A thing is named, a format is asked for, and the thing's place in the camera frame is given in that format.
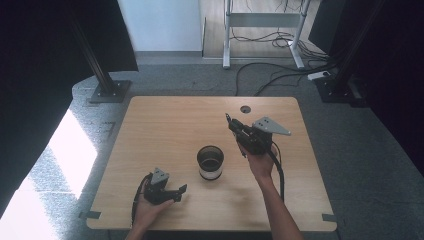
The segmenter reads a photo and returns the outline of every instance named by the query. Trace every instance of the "wooden table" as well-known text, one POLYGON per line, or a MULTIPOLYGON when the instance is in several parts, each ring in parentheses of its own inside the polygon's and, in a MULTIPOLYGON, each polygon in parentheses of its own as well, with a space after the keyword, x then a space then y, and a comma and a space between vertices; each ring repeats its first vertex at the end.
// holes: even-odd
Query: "wooden table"
MULTIPOLYGON (((296 99, 290 97, 134 97, 128 107, 91 211, 94 229, 129 229, 135 191, 155 167, 170 174, 166 189, 188 184, 152 230, 269 231, 260 189, 240 154, 225 113, 246 125, 268 116, 292 132, 274 134, 281 149, 286 205, 301 231, 333 231, 333 214, 296 99), (240 108, 249 106, 251 112, 240 108), (197 152, 215 145, 224 152, 222 176, 199 175, 197 152)), ((273 170, 279 189, 279 177, 273 170)))

